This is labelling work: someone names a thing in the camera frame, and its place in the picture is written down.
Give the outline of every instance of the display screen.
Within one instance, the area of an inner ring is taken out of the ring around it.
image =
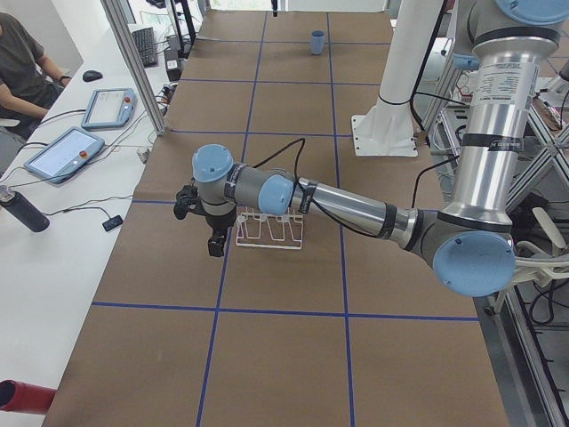
[[[30,165],[48,176],[57,176],[61,169],[65,168],[74,158],[79,156],[80,151],[87,149],[96,141],[90,135],[72,131],[46,149]]]
[[[126,91],[98,92],[87,123],[115,123],[123,106]]]

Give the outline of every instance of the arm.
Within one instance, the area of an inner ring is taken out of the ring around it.
[[[64,76],[63,72],[49,56],[45,54],[42,55],[36,61],[36,64],[39,65],[41,69],[45,72],[45,74],[51,77],[54,82],[60,82],[63,86],[68,85],[71,77],[63,77]]]
[[[12,95],[7,85],[0,85],[0,105],[25,116],[44,118],[47,109],[38,107],[36,104],[17,98]]]

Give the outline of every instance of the white label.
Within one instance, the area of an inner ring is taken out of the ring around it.
[[[539,69],[528,62],[484,65],[470,105],[511,104],[529,110]]]

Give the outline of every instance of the table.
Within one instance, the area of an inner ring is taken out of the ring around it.
[[[155,31],[157,35],[164,32],[162,28]],[[103,78],[83,82],[81,75],[87,69],[97,69]],[[163,55],[159,55],[156,67],[146,70],[158,93],[162,84],[168,83]],[[94,89],[113,87],[135,88],[109,30],[47,117],[84,109]],[[143,112],[139,101],[133,118]],[[29,141],[52,141],[70,126],[80,126],[81,119],[80,114],[55,118],[41,125]],[[97,134],[109,144],[123,130]],[[90,199],[129,196],[144,170],[136,150],[150,146],[152,135],[151,123],[142,118],[132,135],[108,158],[85,168],[68,182],[59,186],[41,182],[18,190],[45,213]],[[23,149],[4,178],[38,149]],[[37,178],[17,170],[3,183],[32,181]],[[130,203],[130,199],[117,199],[97,205],[111,216],[124,217]],[[106,216],[97,210],[63,213],[50,219],[50,227],[36,234],[0,209],[0,378],[57,388],[120,229],[105,232],[101,224]],[[0,424],[5,427],[34,427],[42,421],[38,415],[0,413]]]

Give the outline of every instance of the red object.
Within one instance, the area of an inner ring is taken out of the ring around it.
[[[0,410],[2,411],[45,415],[54,397],[54,389],[39,385],[13,380],[0,383]]]

